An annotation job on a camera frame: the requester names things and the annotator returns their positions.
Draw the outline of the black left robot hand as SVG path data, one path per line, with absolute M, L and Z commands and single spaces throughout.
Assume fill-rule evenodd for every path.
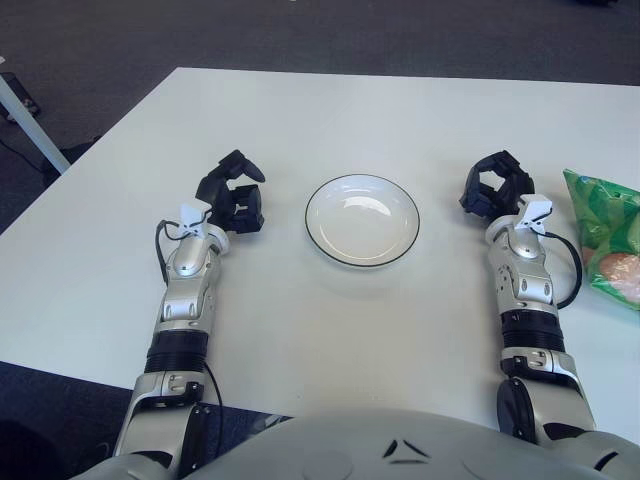
M 227 182 L 242 175 L 255 183 L 230 189 Z M 242 152 L 234 150 L 201 179 L 195 198 L 210 205 L 209 224 L 237 234 L 258 232 L 264 224 L 258 184 L 264 182 L 262 171 Z

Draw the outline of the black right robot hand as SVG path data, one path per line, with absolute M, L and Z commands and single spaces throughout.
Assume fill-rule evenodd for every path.
M 493 172 L 503 180 L 498 189 L 481 181 L 480 174 L 486 172 Z M 534 193 L 532 177 L 508 151 L 503 150 L 481 159 L 471 168 L 459 203 L 466 213 L 493 221 L 504 215 L 517 214 L 520 197 Z

